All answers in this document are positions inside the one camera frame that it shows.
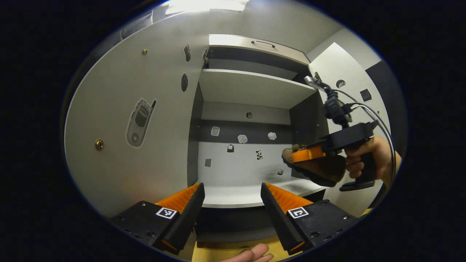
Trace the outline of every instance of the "ceiling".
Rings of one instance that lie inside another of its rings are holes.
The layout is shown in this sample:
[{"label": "ceiling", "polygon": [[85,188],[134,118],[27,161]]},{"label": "ceiling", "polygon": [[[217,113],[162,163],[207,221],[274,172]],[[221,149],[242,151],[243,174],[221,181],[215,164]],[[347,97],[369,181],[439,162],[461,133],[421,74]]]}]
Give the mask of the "ceiling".
[{"label": "ceiling", "polygon": [[[157,7],[153,22],[168,6]],[[250,0],[243,12],[211,10],[207,34],[235,34],[269,40],[309,53],[343,26],[310,6],[292,0]]]}]

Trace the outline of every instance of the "screw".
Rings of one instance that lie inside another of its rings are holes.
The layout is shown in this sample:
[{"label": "screw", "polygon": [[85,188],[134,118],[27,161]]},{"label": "screw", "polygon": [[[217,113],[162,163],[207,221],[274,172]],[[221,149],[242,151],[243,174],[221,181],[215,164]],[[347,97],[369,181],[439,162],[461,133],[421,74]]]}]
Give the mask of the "screw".
[{"label": "screw", "polygon": [[96,141],[96,149],[97,149],[97,151],[102,151],[102,150],[103,150],[103,146],[104,146],[104,145],[103,145],[103,141],[102,141],[102,140],[99,139],[99,140]]}]

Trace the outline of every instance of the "brown sponge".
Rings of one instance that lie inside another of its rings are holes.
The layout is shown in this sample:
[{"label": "brown sponge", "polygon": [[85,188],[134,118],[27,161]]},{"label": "brown sponge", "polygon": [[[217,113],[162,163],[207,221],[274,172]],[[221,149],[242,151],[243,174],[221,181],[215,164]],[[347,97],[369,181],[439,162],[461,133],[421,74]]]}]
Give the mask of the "brown sponge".
[{"label": "brown sponge", "polygon": [[309,171],[336,183],[340,182],[343,178],[343,175],[345,174],[346,159],[343,156],[336,155],[333,157],[322,157],[318,159],[292,163],[292,153],[294,153],[293,149],[285,148],[282,152],[282,158],[286,160],[289,165],[297,167],[298,171],[304,169],[305,171]]}]

